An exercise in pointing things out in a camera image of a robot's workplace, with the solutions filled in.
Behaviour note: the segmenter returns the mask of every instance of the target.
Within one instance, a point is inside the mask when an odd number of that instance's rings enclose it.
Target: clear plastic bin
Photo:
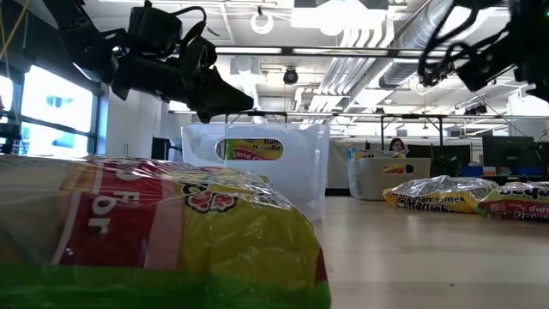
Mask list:
[[[319,124],[189,124],[181,127],[183,161],[198,167],[234,167],[267,176],[310,221],[324,215],[329,127]],[[226,139],[276,139],[283,153],[273,161],[225,160]]]
[[[386,173],[386,167],[412,166],[411,173]],[[349,162],[351,196],[369,201],[384,201],[383,190],[394,188],[408,180],[428,179],[431,159],[427,158],[363,158]]]

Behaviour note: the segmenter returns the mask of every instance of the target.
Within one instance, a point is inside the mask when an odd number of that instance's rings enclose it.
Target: robotic arm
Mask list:
[[[454,7],[471,9],[471,14],[458,28],[439,37],[452,7],[437,26],[419,59],[418,76],[423,85],[434,86],[448,74],[456,72],[469,90],[477,91],[506,71],[516,68],[515,79],[534,84],[535,89],[528,92],[549,101],[549,0],[509,0],[510,22],[500,32],[473,45],[453,43],[441,62],[426,62],[429,52],[472,26],[480,9],[502,1],[454,1]],[[461,50],[452,55],[456,47]],[[467,62],[456,68],[454,62],[459,59],[467,59]]]
[[[134,89],[165,102],[180,101],[203,123],[253,107],[251,97],[224,82],[215,67],[210,69],[217,54],[201,36],[207,27],[203,8],[167,13],[145,1],[131,10],[127,32],[121,28],[100,33],[82,7],[83,0],[42,1],[56,20],[74,65],[89,80],[111,86],[121,99]],[[192,10],[200,10],[204,18],[181,38],[177,16]],[[178,57],[170,57],[175,52]]]

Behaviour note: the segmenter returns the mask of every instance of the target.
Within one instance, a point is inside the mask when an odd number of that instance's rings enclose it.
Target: camera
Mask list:
[[[296,72],[295,68],[289,67],[286,68],[286,73],[284,73],[282,80],[286,85],[293,85],[298,82],[298,78],[298,72]]]

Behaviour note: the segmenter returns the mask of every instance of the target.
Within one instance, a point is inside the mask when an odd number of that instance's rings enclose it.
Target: light wood floor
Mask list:
[[[327,201],[315,228],[335,309],[549,307],[549,224]]]

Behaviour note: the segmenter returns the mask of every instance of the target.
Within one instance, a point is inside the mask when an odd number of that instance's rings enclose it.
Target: plastic container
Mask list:
[[[386,173],[385,167],[408,165],[413,167],[410,173]],[[384,201],[383,190],[394,188],[409,180],[428,179],[431,173],[431,159],[363,158],[349,162],[347,170],[351,196],[369,201]]]
[[[268,177],[310,221],[324,215],[329,127],[319,124],[189,124],[181,127],[183,161],[197,167],[233,167]],[[273,161],[225,160],[226,139],[275,139],[283,146]]]

